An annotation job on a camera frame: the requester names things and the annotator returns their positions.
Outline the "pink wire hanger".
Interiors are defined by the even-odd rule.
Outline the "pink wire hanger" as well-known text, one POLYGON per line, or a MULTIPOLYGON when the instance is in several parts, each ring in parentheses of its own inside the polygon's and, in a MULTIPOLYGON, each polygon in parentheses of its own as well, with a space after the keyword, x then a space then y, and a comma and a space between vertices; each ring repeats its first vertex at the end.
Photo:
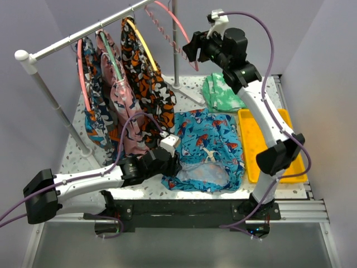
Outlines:
POLYGON ((185 31, 182 23, 177 18, 177 16, 173 13, 173 11, 165 4, 160 1, 154 1, 154 4, 161 7, 172 19, 172 35, 169 35, 165 28, 160 24, 159 20, 155 17, 154 13, 149 10, 148 6, 145 6, 144 10, 149 18, 152 20, 154 25, 157 27, 159 32, 164 36, 164 39, 168 41, 168 43, 173 47, 173 51, 179 54, 184 60, 189 61, 186 53, 183 48, 178 43, 177 32, 181 32, 182 37, 188 43, 189 37, 187 32, 185 31))

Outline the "blue shark print shorts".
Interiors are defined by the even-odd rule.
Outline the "blue shark print shorts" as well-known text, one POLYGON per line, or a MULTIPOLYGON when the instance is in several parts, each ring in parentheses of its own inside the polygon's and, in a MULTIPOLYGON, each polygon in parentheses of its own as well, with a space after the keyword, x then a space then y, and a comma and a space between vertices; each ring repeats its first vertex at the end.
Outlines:
POLYGON ((177 112, 175 135, 180 138, 176 151, 182 169, 162 178, 167 189, 213 193, 240 188, 245 167, 233 116, 206 108, 177 112))

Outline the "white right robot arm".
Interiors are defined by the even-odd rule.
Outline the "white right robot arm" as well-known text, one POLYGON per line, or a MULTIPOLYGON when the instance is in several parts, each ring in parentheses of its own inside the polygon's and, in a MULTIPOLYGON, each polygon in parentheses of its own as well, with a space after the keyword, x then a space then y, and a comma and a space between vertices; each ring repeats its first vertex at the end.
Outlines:
POLYGON ((300 153, 305 138, 295 134, 273 106, 259 71, 247 60, 247 46, 244 31, 229 28, 223 34, 196 31, 183 50, 190 62, 210 60, 222 69, 224 81, 245 103, 263 134, 267 149, 255 157, 260 173, 248 206, 252 218, 262 219, 279 178, 300 153))

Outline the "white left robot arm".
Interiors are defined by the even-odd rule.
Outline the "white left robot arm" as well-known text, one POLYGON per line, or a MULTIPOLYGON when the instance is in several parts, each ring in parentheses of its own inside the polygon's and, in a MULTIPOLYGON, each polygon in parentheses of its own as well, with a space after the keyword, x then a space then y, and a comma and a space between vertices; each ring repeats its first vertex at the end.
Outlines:
POLYGON ((176 176, 181 169, 177 151, 158 147, 140 158, 127 157, 116 166, 82 173, 54 175, 51 169, 41 170, 23 189, 27 221, 39 224, 58 214, 80 212, 112 218, 115 205, 106 190, 142 184, 158 174, 176 176))

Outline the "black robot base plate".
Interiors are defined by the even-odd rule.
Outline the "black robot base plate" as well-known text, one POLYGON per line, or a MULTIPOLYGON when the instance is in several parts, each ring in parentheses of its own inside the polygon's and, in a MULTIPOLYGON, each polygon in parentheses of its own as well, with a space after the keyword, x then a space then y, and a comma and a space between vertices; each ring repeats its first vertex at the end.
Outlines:
POLYGON ((260 207, 252 199, 157 199, 114 200, 96 215, 85 213, 85 220, 95 220, 95 233, 134 232, 138 228, 229 228, 246 230, 253 235, 269 234, 271 220, 280 220, 275 201, 260 207))

